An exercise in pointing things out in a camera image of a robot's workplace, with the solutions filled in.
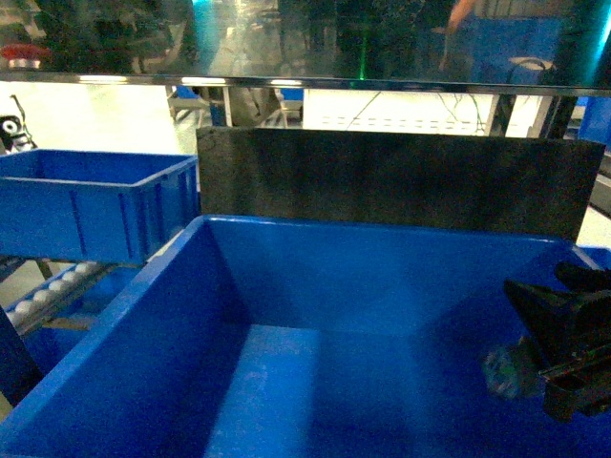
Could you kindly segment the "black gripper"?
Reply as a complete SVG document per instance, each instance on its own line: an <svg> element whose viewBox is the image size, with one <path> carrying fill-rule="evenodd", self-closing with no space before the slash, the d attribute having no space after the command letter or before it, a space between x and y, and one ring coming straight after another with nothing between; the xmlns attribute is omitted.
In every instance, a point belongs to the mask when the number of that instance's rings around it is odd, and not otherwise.
<svg viewBox="0 0 611 458"><path fill-rule="evenodd" d="M562 261L565 287L506 280L504 293L541 356L543 410L558 422L610 409L610 270Z"/></svg>

